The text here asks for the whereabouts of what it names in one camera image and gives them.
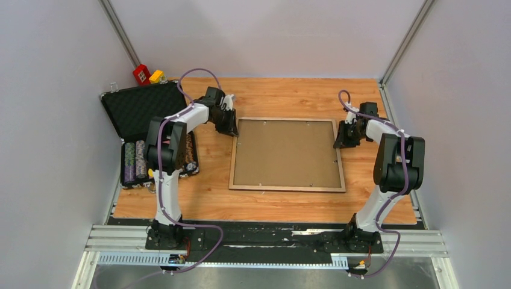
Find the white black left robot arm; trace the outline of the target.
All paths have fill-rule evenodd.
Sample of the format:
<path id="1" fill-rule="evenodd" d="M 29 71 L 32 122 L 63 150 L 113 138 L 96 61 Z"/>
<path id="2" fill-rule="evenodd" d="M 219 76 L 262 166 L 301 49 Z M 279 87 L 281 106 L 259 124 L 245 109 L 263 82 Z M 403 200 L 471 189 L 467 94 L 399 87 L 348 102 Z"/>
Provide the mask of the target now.
<path id="1" fill-rule="evenodd" d="M 149 124 L 144 157 L 153 171 L 157 211 L 148 233 L 148 244 L 179 248 L 184 243 L 184 223 L 178 201 L 178 180 L 185 164 L 187 136 L 197 126 L 211 122 L 218 133 L 237 137 L 233 94 L 208 87 L 205 96 L 166 117 L 154 117 Z"/>

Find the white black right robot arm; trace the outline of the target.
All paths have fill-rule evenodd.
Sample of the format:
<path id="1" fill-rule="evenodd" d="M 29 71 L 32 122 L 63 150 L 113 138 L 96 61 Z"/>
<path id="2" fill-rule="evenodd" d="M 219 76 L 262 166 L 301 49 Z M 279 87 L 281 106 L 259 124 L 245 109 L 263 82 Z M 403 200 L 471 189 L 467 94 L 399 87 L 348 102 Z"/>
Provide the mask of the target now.
<path id="1" fill-rule="evenodd" d="M 380 118 L 375 102 L 364 102 L 359 108 L 345 103 L 343 107 L 348 114 L 339 123 L 334 148 L 354 148 L 363 139 L 378 144 L 372 175 L 375 188 L 341 234 L 345 246 L 357 252 L 377 242 L 381 225 L 392 208 L 422 185 L 425 140 Z"/>

